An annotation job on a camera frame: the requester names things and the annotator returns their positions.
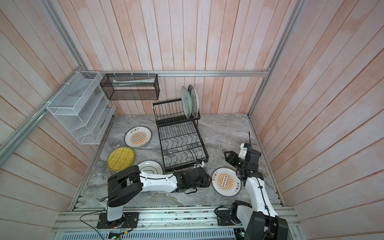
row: yellow woven placemat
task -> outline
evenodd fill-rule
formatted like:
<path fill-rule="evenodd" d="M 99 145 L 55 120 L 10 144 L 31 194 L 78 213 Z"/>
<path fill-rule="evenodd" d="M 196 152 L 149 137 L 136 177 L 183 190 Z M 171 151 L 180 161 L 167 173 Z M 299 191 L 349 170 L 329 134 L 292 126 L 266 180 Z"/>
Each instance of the yellow woven placemat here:
<path fill-rule="evenodd" d="M 119 147 L 107 158 L 107 166 L 112 171 L 121 171 L 132 165 L 135 152 L 130 147 Z"/>

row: marble surface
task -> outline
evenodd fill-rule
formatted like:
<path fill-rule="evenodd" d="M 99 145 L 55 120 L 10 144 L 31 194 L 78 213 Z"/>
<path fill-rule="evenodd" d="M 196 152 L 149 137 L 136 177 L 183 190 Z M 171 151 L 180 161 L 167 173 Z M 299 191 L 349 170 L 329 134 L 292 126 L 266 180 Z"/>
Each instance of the marble surface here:
<path fill-rule="evenodd" d="M 108 155 L 116 148 L 126 146 L 125 133 L 135 126 L 146 126 L 152 131 L 151 141 L 144 147 L 134 149 L 135 161 L 138 164 L 145 160 L 154 160 L 162 167 L 159 135 L 153 115 L 125 115 L 114 118 L 112 129 L 104 145 L 99 160 L 93 169 L 85 192 L 81 195 L 80 208 L 105 207 L 106 201 L 99 200 L 107 196 L 107 179 L 115 172 L 108 169 L 106 160 Z M 245 114 L 206 114 L 202 115 L 198 122 L 198 128 L 207 148 L 209 161 L 204 169 L 209 175 L 219 167 L 235 169 L 224 159 L 225 151 L 240 151 L 240 144 L 248 142 L 248 131 L 251 131 L 248 116 Z M 251 131 L 251 142 L 254 149 L 260 151 L 255 137 Z M 280 203 L 275 186 L 268 172 L 264 156 L 259 160 L 259 171 L 264 175 L 266 191 L 271 203 Z M 153 206 L 191 206 L 191 205 L 231 205 L 234 200 L 242 200 L 250 203 L 250 198 L 245 187 L 234 197 L 223 197 L 213 189 L 199 188 L 194 194 L 167 193 L 161 191 L 143 192 L 137 194 L 125 207 L 153 207 Z"/>

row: plate standing in rack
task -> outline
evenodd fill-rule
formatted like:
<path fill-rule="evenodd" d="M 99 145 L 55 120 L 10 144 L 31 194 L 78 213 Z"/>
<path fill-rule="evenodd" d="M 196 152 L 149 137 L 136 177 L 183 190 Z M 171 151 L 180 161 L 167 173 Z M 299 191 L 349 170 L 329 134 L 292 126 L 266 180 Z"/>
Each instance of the plate standing in rack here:
<path fill-rule="evenodd" d="M 181 87 L 181 104 L 183 105 L 183 112 L 185 114 L 185 117 L 188 119 L 191 115 L 192 103 L 190 95 L 184 86 Z"/>
<path fill-rule="evenodd" d="M 137 126 L 131 128 L 124 136 L 127 146 L 137 148 L 146 145 L 151 139 L 152 133 L 149 128 Z"/>
<path fill-rule="evenodd" d="M 191 97 L 191 103 L 192 103 L 191 115 L 192 117 L 195 118 L 197 116 L 197 113 L 199 112 L 199 99 L 197 97 L 195 88 L 192 85 L 189 85 L 188 92 Z"/>
<path fill-rule="evenodd" d="M 163 174 L 163 168 L 155 161 L 147 160 L 138 164 L 139 170 L 149 174 Z"/>
<path fill-rule="evenodd" d="M 212 174 L 214 190 L 224 197 L 233 197 L 241 190 L 241 181 L 236 172 L 227 167 L 220 167 Z"/>

